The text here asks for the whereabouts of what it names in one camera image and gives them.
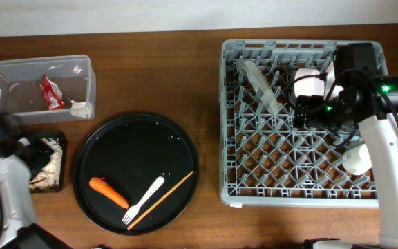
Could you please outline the pink bowl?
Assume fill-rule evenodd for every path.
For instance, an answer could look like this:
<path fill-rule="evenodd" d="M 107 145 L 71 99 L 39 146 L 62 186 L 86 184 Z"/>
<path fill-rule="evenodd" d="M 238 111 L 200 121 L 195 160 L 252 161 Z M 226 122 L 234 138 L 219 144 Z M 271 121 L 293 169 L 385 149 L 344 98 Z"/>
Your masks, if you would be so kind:
<path fill-rule="evenodd" d="M 295 79 L 307 76 L 307 75 L 319 75 L 321 72 L 317 69 L 312 68 L 300 68 L 296 71 Z M 325 82 L 317 77 L 309 77 L 297 81 L 294 84 L 294 95 L 297 98 L 300 95 L 312 96 L 312 95 L 324 95 Z"/>

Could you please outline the rice and peanut leftovers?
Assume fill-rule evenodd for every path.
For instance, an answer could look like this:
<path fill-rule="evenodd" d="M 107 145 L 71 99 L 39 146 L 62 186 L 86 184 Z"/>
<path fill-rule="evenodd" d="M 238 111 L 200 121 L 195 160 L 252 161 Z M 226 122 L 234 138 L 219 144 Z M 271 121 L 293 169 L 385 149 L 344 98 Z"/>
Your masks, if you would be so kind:
<path fill-rule="evenodd" d="M 54 192 L 58 190 L 61 182 L 64 150 L 58 138 L 42 138 L 41 140 L 55 152 L 51 156 L 50 162 L 29 182 L 28 187 L 31 192 L 36 193 Z"/>

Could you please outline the grey plate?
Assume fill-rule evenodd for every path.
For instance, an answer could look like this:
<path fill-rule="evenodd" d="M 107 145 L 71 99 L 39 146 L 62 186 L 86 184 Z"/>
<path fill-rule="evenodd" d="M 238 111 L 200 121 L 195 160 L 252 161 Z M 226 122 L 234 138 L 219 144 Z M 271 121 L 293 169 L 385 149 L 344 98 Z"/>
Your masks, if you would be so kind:
<path fill-rule="evenodd" d="M 256 94 L 259 94 L 258 99 L 262 102 L 264 108 L 271 115 L 277 116 L 280 111 L 280 106 L 265 76 L 255 63 L 251 61 L 243 61 L 242 70 L 245 72 Z"/>

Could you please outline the red snack wrapper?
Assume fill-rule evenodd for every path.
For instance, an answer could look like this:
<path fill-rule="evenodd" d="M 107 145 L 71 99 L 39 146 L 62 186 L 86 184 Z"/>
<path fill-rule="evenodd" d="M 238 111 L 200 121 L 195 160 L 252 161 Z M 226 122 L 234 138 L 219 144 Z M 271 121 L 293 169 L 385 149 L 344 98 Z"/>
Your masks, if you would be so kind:
<path fill-rule="evenodd" d="M 42 77 L 39 88 L 49 110 L 58 110 L 65 107 L 61 90 L 46 75 Z"/>

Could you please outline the white tissue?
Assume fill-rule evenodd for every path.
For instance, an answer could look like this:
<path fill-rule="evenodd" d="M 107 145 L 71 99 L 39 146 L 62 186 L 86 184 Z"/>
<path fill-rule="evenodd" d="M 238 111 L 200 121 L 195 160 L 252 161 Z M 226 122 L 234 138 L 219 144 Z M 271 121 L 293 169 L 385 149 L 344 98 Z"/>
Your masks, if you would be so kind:
<path fill-rule="evenodd" d="M 92 118 L 93 115 L 93 107 L 90 102 L 76 102 L 74 100 L 70 101 L 71 111 L 70 114 L 72 116 L 76 116 L 78 118 L 89 119 Z"/>

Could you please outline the orange carrot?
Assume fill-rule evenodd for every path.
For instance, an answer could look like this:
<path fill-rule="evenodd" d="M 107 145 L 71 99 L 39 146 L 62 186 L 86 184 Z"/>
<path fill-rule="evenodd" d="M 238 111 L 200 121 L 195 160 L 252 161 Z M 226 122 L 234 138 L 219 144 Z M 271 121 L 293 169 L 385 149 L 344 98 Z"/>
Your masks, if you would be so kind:
<path fill-rule="evenodd" d="M 89 186 L 96 192 L 104 195 L 108 199 L 112 200 L 118 206 L 124 209 L 129 208 L 128 201 L 117 191 L 115 191 L 104 179 L 93 177 L 89 180 Z"/>

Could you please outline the cream paper cup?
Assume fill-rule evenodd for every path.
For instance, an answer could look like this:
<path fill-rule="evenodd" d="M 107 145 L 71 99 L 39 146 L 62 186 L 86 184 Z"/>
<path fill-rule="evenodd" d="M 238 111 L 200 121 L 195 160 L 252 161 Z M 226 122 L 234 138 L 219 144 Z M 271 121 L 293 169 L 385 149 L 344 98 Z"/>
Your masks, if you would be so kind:
<path fill-rule="evenodd" d="M 372 167 L 366 144 L 347 150 L 343 156 L 345 157 L 343 167 L 350 174 L 362 175 Z"/>

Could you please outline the round black serving tray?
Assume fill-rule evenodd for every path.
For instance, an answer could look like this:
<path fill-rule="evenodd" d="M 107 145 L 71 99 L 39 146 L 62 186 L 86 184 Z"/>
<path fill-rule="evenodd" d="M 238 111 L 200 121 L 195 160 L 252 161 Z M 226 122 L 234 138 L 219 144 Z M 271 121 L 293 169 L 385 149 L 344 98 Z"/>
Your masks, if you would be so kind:
<path fill-rule="evenodd" d="M 166 194 L 189 172 L 178 189 L 131 230 L 127 226 Z M 123 235 L 148 234 L 175 220 L 192 199 L 198 184 L 199 162 L 187 132 L 168 118 L 152 113 L 129 113 L 95 130 L 81 146 L 73 167 L 73 190 L 82 212 L 96 225 Z M 128 224 L 126 209 L 89 186 L 93 177 L 104 179 L 135 205 L 154 180 L 164 183 Z"/>

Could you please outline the white plastic fork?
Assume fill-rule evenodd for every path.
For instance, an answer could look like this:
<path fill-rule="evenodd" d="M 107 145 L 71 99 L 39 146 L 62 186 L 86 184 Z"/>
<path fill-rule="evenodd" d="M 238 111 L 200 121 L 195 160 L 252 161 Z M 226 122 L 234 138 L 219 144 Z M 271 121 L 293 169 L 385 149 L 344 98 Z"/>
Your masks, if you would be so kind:
<path fill-rule="evenodd" d="M 151 184 L 149 189 L 144 193 L 143 197 L 138 201 L 137 204 L 131 206 L 122 218 L 122 223 L 128 225 L 138 214 L 140 208 L 146 203 L 146 201 L 160 188 L 164 183 L 164 177 L 157 177 Z"/>

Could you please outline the wooden chopstick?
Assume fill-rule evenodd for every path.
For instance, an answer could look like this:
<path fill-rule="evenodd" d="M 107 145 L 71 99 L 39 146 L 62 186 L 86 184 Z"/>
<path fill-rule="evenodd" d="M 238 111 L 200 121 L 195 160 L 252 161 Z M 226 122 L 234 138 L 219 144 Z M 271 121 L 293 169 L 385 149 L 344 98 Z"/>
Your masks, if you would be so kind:
<path fill-rule="evenodd" d="M 136 218 L 131 225 L 127 226 L 127 230 L 131 230 L 136 226 L 146 215 L 148 215 L 153 209 L 155 209 L 163 200 L 165 200 L 171 193 L 178 189 L 190 176 L 195 172 L 189 172 L 182 180 L 180 180 L 176 185 L 174 185 L 166 194 L 164 194 L 160 199 L 158 199 L 151 207 L 149 207 L 145 212 L 143 212 L 138 218 Z"/>

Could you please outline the blue cup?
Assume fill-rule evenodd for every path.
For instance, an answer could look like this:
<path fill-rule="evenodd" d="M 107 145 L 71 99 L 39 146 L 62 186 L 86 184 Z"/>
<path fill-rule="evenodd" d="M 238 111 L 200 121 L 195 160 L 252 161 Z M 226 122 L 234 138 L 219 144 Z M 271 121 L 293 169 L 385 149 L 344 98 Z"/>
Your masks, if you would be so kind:
<path fill-rule="evenodd" d="M 357 126 L 344 127 L 337 131 L 337 136 L 342 139 L 342 142 L 349 143 L 350 141 L 356 141 L 360 137 Z"/>

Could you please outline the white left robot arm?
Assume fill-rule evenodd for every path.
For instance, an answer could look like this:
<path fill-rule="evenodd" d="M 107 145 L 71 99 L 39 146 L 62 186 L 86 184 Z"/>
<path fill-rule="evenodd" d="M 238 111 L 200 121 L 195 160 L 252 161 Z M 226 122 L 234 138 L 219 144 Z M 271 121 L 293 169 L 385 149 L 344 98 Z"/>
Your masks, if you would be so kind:
<path fill-rule="evenodd" d="M 23 131 L 0 113 L 0 248 L 67 248 L 38 224 L 31 197 L 61 186 L 66 145 L 60 131 Z"/>

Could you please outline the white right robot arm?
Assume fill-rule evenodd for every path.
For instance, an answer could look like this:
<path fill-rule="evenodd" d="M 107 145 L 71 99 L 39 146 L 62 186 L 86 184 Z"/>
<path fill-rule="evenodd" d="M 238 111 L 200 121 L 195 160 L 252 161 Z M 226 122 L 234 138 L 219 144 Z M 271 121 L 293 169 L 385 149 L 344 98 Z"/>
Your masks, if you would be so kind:
<path fill-rule="evenodd" d="M 350 129 L 367 147 L 380 209 L 380 248 L 398 248 L 398 76 L 374 42 L 334 49 L 326 71 L 300 68 L 287 85 L 294 126 Z"/>

